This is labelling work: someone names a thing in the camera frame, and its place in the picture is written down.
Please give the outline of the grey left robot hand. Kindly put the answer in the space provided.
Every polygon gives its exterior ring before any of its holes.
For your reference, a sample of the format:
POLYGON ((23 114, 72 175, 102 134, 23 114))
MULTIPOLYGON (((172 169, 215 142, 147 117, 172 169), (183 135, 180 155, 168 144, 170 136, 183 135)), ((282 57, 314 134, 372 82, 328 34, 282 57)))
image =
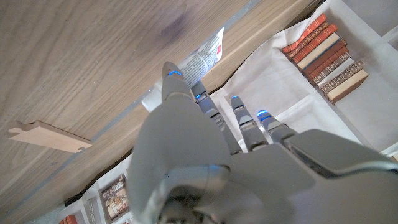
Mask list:
POLYGON ((397 163, 356 142, 233 111, 243 152, 201 87, 171 62, 143 122, 127 193, 139 223, 396 223, 397 163))

